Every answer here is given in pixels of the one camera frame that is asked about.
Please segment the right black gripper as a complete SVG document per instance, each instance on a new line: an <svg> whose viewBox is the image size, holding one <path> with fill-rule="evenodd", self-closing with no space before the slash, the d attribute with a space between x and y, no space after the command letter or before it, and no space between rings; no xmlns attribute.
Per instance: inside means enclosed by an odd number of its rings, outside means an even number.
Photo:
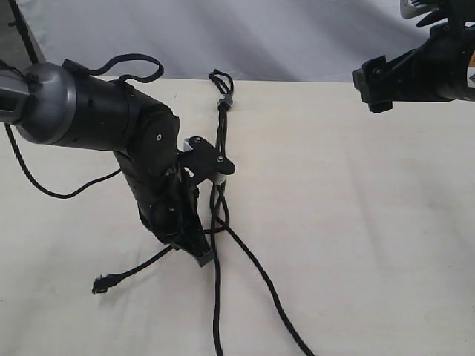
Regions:
<svg viewBox="0 0 475 356"><path fill-rule="evenodd" d="M354 88L372 113L393 108L382 87L386 64L386 56L379 56L352 72ZM474 26L460 33L447 25L432 27L428 40L394 65L388 79L397 101L474 101Z"/></svg>

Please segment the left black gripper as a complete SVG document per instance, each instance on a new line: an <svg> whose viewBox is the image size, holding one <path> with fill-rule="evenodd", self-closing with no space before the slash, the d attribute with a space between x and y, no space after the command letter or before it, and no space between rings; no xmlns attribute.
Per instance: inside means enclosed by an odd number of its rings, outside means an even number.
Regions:
<svg viewBox="0 0 475 356"><path fill-rule="evenodd" d="M213 261L214 252L197 213L199 191L180 164L178 152L121 150L114 156L145 228L163 244L181 248L201 268Z"/></svg>

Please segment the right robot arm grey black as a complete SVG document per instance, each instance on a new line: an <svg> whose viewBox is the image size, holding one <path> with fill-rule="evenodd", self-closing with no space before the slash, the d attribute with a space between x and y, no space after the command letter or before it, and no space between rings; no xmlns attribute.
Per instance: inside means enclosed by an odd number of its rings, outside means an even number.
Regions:
<svg viewBox="0 0 475 356"><path fill-rule="evenodd" d="M474 101L474 27L453 32L435 25L425 43L388 61L371 59L352 72L361 100L373 113L394 102Z"/></svg>

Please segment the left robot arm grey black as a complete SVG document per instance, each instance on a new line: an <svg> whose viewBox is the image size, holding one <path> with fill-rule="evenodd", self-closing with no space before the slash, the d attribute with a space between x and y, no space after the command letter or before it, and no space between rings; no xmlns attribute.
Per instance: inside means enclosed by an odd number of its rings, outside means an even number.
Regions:
<svg viewBox="0 0 475 356"><path fill-rule="evenodd" d="M42 63L24 72L2 65L1 121L32 143L112 152L143 225L200 265L212 260L197 188L177 149L180 120L167 105L70 63Z"/></svg>

